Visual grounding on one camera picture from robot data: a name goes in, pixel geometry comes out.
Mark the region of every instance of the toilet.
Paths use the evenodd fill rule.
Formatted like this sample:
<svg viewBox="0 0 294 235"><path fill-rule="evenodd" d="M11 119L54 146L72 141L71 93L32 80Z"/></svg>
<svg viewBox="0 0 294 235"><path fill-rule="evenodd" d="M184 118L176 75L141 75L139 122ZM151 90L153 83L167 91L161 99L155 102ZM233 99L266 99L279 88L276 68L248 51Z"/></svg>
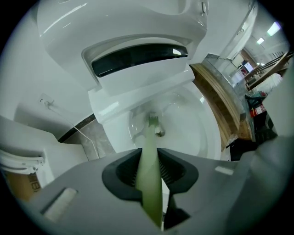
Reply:
<svg viewBox="0 0 294 235"><path fill-rule="evenodd" d="M48 54L88 91L116 152L144 146L154 112L165 132L157 147L220 159L216 119L189 67L208 12L206 0L41 1L37 24Z"/></svg>

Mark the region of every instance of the black rubber part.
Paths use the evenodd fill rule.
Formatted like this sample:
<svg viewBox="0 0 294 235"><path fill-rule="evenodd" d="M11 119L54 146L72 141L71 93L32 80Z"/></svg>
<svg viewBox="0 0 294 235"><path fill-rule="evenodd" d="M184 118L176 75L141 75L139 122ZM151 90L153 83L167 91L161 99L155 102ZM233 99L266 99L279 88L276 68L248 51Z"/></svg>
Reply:
<svg viewBox="0 0 294 235"><path fill-rule="evenodd" d="M169 206L164 216L164 229L170 229L190 218L184 210L177 208L174 199L169 197Z"/></svg>
<svg viewBox="0 0 294 235"><path fill-rule="evenodd" d="M187 57L184 46L172 44L136 45L112 52L92 62L96 76L102 78L119 70L155 61Z"/></svg>
<svg viewBox="0 0 294 235"><path fill-rule="evenodd" d="M192 164L157 148L161 177L170 190L170 195L187 192L199 177Z"/></svg>
<svg viewBox="0 0 294 235"><path fill-rule="evenodd" d="M142 192L135 188L135 180L142 149L136 149L125 157L107 165L102 172L105 187L122 200L139 201Z"/></svg>

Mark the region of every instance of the white wall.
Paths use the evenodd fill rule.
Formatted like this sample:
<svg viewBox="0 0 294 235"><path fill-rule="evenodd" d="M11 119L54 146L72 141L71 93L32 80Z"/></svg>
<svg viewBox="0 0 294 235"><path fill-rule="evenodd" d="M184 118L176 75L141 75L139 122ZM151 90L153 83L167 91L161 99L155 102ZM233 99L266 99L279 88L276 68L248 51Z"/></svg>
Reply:
<svg viewBox="0 0 294 235"><path fill-rule="evenodd" d="M245 29L245 32L243 33L242 38L240 38L240 40L238 42L236 42L234 48L228 54L227 58L233 59L234 56L236 56L236 54L239 53L243 49L243 47L246 45L248 39L251 36L253 27L254 27L255 19L256 19L256 16L257 16L257 11L258 11L258 6L256 5L252 9L250 14L248 15L248 18L245 21L245 24L247 24L248 27Z"/></svg>
<svg viewBox="0 0 294 235"><path fill-rule="evenodd" d="M92 114L88 93L44 50L29 11L7 42L0 61L0 115L51 132L58 139L70 124L39 103L42 93L73 124Z"/></svg>
<svg viewBox="0 0 294 235"><path fill-rule="evenodd" d="M246 43L245 49L256 62L268 63L275 59L273 53L285 53L289 50L289 43L280 29L273 36L268 35L267 30L276 20L261 5L258 6L258 14L253 27L252 35ZM257 40L262 37L265 41L257 44Z"/></svg>
<svg viewBox="0 0 294 235"><path fill-rule="evenodd" d="M23 157L44 157L37 171L41 187L72 167L87 162L82 145L58 143L50 133L30 128L0 116L0 148Z"/></svg>
<svg viewBox="0 0 294 235"><path fill-rule="evenodd" d="M207 33L190 63L199 63L208 53L220 55L237 33L249 11L250 0L209 0Z"/></svg>

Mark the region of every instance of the water in toilet bowl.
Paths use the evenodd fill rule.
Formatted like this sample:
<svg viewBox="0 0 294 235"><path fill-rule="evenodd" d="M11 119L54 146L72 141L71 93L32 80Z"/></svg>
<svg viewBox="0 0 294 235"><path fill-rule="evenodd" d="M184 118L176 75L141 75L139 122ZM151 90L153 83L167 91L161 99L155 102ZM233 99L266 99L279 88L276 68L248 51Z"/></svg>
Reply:
<svg viewBox="0 0 294 235"><path fill-rule="evenodd" d="M207 157L202 103L189 100L184 89L168 92L132 110L129 131L136 147L145 143L144 128L150 112L156 112L165 135L156 136L157 147Z"/></svg>

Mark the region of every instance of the floor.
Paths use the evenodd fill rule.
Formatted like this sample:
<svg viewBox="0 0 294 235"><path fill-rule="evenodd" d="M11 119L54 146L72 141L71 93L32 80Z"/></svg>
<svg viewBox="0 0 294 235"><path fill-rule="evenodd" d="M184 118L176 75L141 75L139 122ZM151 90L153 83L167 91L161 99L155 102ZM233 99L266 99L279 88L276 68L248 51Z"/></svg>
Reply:
<svg viewBox="0 0 294 235"><path fill-rule="evenodd" d="M94 120L85 125L83 128L80 129L80 131L93 141L95 148L98 151L99 158L115 153L105 134L103 126L99 124L97 120ZM80 132L74 133L67 140L65 140L64 143L81 144L89 160L97 159L91 141L85 138Z"/></svg>

